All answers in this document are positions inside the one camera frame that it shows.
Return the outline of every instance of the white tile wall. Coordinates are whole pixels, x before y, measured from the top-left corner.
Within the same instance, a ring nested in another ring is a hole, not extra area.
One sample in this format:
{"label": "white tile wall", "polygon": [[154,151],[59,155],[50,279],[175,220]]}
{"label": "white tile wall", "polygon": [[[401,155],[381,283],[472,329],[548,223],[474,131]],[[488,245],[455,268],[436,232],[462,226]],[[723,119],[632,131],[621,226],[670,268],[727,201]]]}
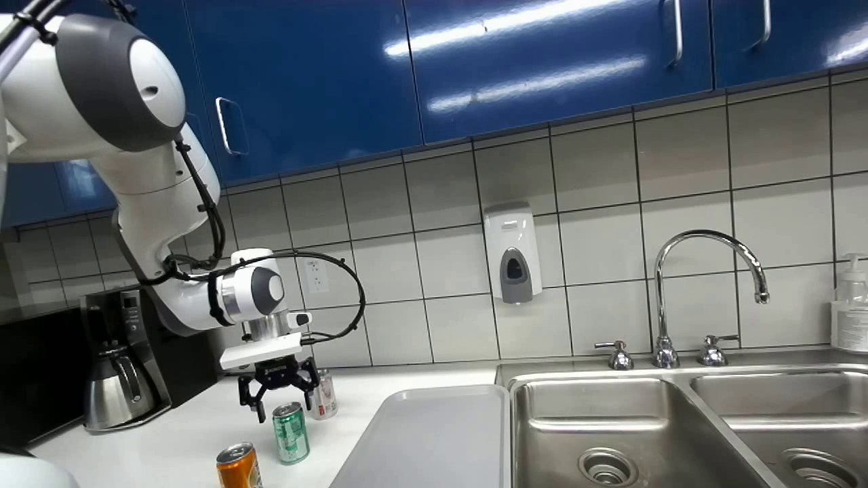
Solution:
{"label": "white tile wall", "polygon": [[358,241],[356,272],[370,303],[423,296],[412,237]]}
{"label": "white tile wall", "polygon": [[[648,277],[655,273],[657,253],[675,237],[693,228],[710,228],[733,232],[729,192],[678,199],[678,201],[655,201],[643,212],[645,220],[645,253],[648,253]],[[720,241],[685,241],[678,245],[667,264],[666,277],[678,273],[710,273],[733,272],[733,253]]]}
{"label": "white tile wall", "polygon": [[641,205],[561,213],[571,285],[643,279]]}
{"label": "white tile wall", "polygon": [[428,302],[435,361],[496,361],[491,296]]}
{"label": "white tile wall", "polygon": [[431,363],[427,307],[420,302],[374,303],[367,310],[373,359],[388,363]]}
{"label": "white tile wall", "polygon": [[[733,331],[744,346],[826,344],[834,264],[868,253],[865,109],[865,77],[817,78],[265,181],[219,208],[229,249],[294,245],[358,268],[370,312],[316,346],[329,368],[591,356],[607,338],[648,353],[651,266],[686,228],[744,239],[773,302],[752,303],[723,245],[690,241],[666,268],[675,346]],[[545,292],[525,307],[491,299],[484,208],[503,201],[537,218]],[[4,249],[29,312],[134,283],[107,213],[9,231]],[[200,255],[209,237],[175,249]],[[282,310],[312,310],[317,331],[351,322],[341,272],[284,260],[282,273]]]}
{"label": "white tile wall", "polygon": [[725,109],[637,123],[637,151],[645,201],[729,190]]}
{"label": "white tile wall", "polygon": [[527,201],[534,213],[554,212],[548,139],[477,151],[484,208]]}
{"label": "white tile wall", "polygon": [[868,173],[835,178],[835,255],[868,255]]}
{"label": "white tile wall", "polygon": [[827,90],[733,106],[729,132],[736,188],[830,173]]}
{"label": "white tile wall", "polygon": [[630,353],[651,353],[645,283],[571,287],[571,319],[577,356],[591,356],[596,342],[626,342]]}
{"label": "white tile wall", "polygon": [[561,212],[637,201],[632,125],[556,136],[550,150]]}
{"label": "white tile wall", "polygon": [[736,273],[666,279],[666,314],[675,349],[697,349],[708,334],[737,334]]}
{"label": "white tile wall", "polygon": [[354,239],[411,231],[405,165],[347,173],[344,199]]}
{"label": "white tile wall", "polygon": [[765,266],[834,260],[830,181],[737,190],[736,232]]}
{"label": "white tile wall", "polygon": [[496,303],[503,359],[571,356],[571,322],[565,287],[542,289],[530,303]]}
{"label": "white tile wall", "polygon": [[[356,307],[344,310],[316,310],[312,331],[339,334],[356,318]],[[367,319],[351,337],[339,342],[316,344],[317,367],[373,367]]]}
{"label": "white tile wall", "polygon": [[834,87],[835,173],[868,171],[868,82]]}
{"label": "white tile wall", "polygon": [[744,346],[827,344],[834,266],[767,272],[767,303],[754,302],[752,273],[737,273]]}
{"label": "white tile wall", "polygon": [[50,228],[50,239],[63,279],[101,273],[86,220]]}
{"label": "white tile wall", "polygon": [[488,292],[484,228],[451,228],[417,237],[427,296]]}
{"label": "white tile wall", "polygon": [[407,165],[415,231],[472,226],[480,220],[472,151]]}
{"label": "white tile wall", "polygon": [[347,241],[341,181],[312,178],[284,188],[297,247]]}

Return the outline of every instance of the metal container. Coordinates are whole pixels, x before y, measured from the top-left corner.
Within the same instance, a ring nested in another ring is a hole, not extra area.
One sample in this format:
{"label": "metal container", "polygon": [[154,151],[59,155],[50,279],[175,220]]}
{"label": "metal container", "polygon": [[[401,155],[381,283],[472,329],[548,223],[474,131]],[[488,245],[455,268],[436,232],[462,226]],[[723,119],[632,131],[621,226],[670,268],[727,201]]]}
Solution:
{"label": "metal container", "polygon": [[278,440],[278,457],[282,464],[298,464],[309,455],[309,440],[303,426],[303,407],[298,401],[289,407],[278,407],[272,414],[275,440]]}
{"label": "metal container", "polygon": [[320,386],[312,392],[312,410],[309,411],[312,411],[316,420],[337,414],[337,395],[333,395],[332,376],[320,376]]}
{"label": "metal container", "polygon": [[261,464],[253,445],[232,445],[218,455],[222,488],[263,488]]}

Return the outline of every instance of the white countertop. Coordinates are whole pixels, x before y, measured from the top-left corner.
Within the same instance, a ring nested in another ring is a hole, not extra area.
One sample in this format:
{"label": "white countertop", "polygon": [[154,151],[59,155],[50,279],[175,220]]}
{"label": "white countertop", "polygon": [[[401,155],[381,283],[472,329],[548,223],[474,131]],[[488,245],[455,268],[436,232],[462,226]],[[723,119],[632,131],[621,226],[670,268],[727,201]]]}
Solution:
{"label": "white countertop", "polygon": [[[65,466],[81,488],[214,488],[218,453],[236,443],[259,449],[263,486],[325,488],[347,462],[381,403],[396,390],[491,386],[493,367],[477,368],[370,368],[333,375],[339,411],[309,420],[312,453],[301,464],[278,462],[272,418],[240,407],[236,379],[222,379],[180,410],[134,430],[89,437],[81,426],[39,445],[32,453]],[[265,410],[301,401],[301,390],[282,388],[265,395]]]}

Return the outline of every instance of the faucet handle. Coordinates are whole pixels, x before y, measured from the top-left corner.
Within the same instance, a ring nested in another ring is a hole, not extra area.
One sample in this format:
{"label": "faucet handle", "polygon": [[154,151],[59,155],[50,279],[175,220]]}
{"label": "faucet handle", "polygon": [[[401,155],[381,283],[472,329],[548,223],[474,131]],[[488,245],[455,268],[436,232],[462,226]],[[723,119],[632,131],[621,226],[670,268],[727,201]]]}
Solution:
{"label": "faucet handle", "polygon": [[617,338],[617,342],[596,342],[595,349],[613,349],[607,359],[611,368],[632,368],[632,359],[626,353],[626,342]]}
{"label": "faucet handle", "polygon": [[706,367],[727,367],[727,356],[720,346],[720,342],[737,342],[737,338],[742,338],[737,334],[729,334],[729,337],[708,334],[697,361]]}

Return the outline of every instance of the wall-mounted soap dispenser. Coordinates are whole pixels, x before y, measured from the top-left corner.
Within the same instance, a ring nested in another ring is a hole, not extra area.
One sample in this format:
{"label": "wall-mounted soap dispenser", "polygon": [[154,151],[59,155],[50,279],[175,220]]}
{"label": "wall-mounted soap dispenser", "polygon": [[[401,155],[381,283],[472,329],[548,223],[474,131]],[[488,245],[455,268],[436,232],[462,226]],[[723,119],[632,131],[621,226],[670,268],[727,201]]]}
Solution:
{"label": "wall-mounted soap dispenser", "polygon": [[485,241],[493,299],[527,303],[542,292],[537,228],[530,205],[485,212]]}

